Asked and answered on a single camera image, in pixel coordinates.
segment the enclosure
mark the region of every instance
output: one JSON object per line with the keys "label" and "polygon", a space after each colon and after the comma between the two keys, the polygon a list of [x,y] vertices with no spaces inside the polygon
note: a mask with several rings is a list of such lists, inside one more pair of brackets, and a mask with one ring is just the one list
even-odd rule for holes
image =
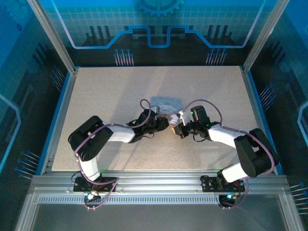
{"label": "enclosure", "polygon": [[[307,229],[307,1],[0,4],[1,230]],[[235,149],[168,128],[104,146],[98,168],[119,181],[88,212],[68,136],[94,115],[126,124],[151,97],[180,109],[206,99],[224,125],[262,129],[279,157],[274,173],[248,179],[244,202],[223,210],[227,193],[203,192],[200,177],[238,163]]]}

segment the metal vent grille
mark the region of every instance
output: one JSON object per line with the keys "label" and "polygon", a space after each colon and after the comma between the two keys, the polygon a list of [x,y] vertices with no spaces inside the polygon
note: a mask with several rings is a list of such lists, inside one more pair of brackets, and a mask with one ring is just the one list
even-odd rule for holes
{"label": "metal vent grille", "polygon": [[[40,195],[40,204],[83,204],[83,195]],[[110,205],[216,205],[217,195],[112,195],[108,198]]]}

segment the black mounting plate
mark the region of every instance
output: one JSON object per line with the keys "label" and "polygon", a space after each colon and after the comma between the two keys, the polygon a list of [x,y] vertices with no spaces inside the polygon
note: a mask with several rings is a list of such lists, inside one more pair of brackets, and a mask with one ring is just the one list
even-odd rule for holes
{"label": "black mounting plate", "polygon": [[[100,182],[106,182],[110,180],[115,180],[116,177],[102,177],[100,179]],[[107,184],[104,187],[101,187],[100,189],[94,188],[94,190],[98,192],[110,192],[112,189],[113,184]],[[87,180],[84,177],[76,177],[75,184],[74,184],[74,192],[90,192],[92,190],[93,184],[87,182]]]}
{"label": "black mounting plate", "polygon": [[[237,193],[239,191],[238,187],[232,183],[224,186],[223,190],[220,190],[216,177],[202,176],[200,180],[202,185],[202,192],[204,193]],[[237,180],[235,182],[241,186],[241,192],[245,192],[244,182],[242,180]]]}

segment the gear graphic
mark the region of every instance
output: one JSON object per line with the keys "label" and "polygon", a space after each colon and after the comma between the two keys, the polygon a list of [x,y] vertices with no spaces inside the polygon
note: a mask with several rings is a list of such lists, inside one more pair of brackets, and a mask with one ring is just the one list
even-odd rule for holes
{"label": "gear graphic", "polygon": [[23,21],[29,13],[26,0],[0,0],[0,5],[4,5],[12,18],[18,23]]}
{"label": "gear graphic", "polygon": [[160,17],[161,15],[167,16],[168,13],[173,13],[175,9],[178,10],[179,5],[183,3],[184,0],[140,0],[138,7],[144,13]]}

